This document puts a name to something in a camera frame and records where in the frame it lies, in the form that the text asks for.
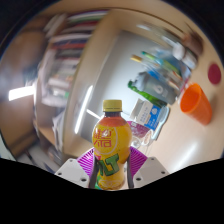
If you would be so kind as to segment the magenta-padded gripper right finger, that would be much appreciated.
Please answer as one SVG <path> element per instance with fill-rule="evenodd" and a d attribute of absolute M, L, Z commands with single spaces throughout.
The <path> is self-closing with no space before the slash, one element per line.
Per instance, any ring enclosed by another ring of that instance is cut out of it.
<path fill-rule="evenodd" d="M 143 187 L 168 174 L 156 157 L 147 157 L 136 148 L 130 148 L 127 161 L 127 182 L 130 189 Z"/>

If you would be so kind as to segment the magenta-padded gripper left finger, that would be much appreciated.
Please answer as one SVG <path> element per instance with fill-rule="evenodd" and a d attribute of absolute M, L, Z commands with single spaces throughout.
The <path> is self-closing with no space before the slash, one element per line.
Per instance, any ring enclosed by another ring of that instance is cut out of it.
<path fill-rule="evenodd" d="M 97 171 L 94 149 L 91 148 L 77 159 L 69 158 L 55 175 L 78 186 L 95 189 Z"/>

